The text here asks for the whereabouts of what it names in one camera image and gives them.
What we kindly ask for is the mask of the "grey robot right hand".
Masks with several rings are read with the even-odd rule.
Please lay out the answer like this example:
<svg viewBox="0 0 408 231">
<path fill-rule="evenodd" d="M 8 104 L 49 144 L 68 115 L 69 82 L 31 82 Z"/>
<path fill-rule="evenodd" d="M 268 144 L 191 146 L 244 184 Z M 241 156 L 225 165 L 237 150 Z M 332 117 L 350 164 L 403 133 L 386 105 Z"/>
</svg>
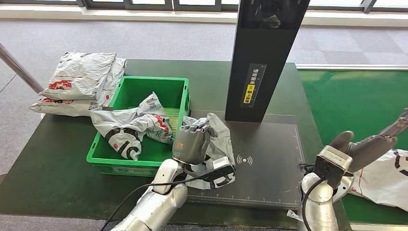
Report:
<svg viewBox="0 0 408 231">
<path fill-rule="evenodd" d="M 408 109 L 405 108 L 399 118 L 379 134 L 369 136 L 359 142 L 352 142 L 354 133 L 344 131 L 338 134 L 329 146 L 343 152 L 353 159 L 348 168 L 349 173 L 355 173 L 368 166 L 397 143 L 397 137 L 408 128 Z"/>
</svg>

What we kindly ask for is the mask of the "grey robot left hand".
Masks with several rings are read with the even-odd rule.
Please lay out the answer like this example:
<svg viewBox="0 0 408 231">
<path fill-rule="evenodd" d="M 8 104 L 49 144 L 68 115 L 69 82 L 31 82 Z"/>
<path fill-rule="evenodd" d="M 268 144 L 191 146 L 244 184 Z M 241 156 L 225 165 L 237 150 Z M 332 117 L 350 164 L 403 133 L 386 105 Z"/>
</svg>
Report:
<svg viewBox="0 0 408 231">
<path fill-rule="evenodd" d="M 209 145 L 209 125 L 184 125 L 179 128 L 172 147 L 173 159 L 185 164 L 198 165 L 205 159 Z"/>
</svg>

